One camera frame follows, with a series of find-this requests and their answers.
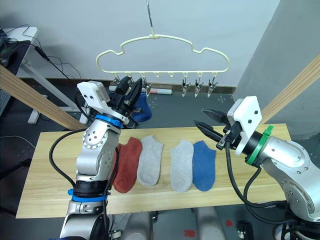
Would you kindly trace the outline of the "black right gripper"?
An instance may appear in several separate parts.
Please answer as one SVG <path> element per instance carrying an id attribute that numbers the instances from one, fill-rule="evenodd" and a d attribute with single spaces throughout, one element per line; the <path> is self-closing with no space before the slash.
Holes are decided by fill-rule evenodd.
<path id="1" fill-rule="evenodd" d="M 203 108 L 201 111 L 215 122 L 227 124 L 223 129 L 224 136 L 219 132 L 215 131 L 212 126 L 206 124 L 205 122 L 194 120 L 193 122 L 196 125 L 196 127 L 206 137 L 217 142 L 217 149 L 223 150 L 226 147 L 226 143 L 230 143 L 230 148 L 235 150 L 242 139 L 241 132 L 243 131 L 243 129 L 241 124 L 239 122 L 235 122 L 233 125 L 231 125 L 230 123 L 228 123 L 227 115 L 219 110 Z"/>

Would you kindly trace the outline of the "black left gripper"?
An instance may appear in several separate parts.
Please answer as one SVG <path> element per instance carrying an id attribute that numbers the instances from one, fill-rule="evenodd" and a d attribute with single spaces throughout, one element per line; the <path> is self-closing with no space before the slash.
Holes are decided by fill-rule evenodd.
<path id="1" fill-rule="evenodd" d="M 108 106 L 112 110 L 116 111 L 121 115 L 130 115 L 132 112 L 132 107 L 137 103 L 141 92 L 143 79 L 140 77 L 131 87 L 130 93 L 125 95 L 132 84 L 132 78 L 130 76 L 125 76 L 117 84 L 116 92 L 111 92 L 109 94 L 110 101 Z"/>

